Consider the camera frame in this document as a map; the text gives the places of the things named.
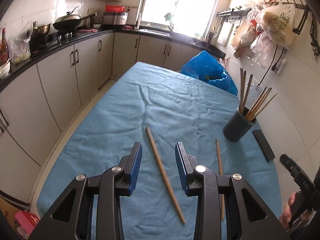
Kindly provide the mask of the right hand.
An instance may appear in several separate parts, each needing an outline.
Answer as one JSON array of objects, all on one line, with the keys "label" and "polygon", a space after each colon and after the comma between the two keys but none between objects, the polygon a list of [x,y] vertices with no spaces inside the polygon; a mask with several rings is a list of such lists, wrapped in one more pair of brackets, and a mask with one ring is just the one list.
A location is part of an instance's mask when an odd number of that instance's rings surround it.
[{"label": "right hand", "polygon": [[[296,201],[296,194],[299,191],[294,192],[288,199],[288,202],[283,207],[283,213],[279,217],[279,221],[283,228],[287,230],[289,228],[289,222],[292,219],[292,206]],[[295,230],[295,232],[302,231],[310,222],[310,220],[315,215],[314,211],[305,211],[302,215],[303,222],[300,224],[300,227]]]}]

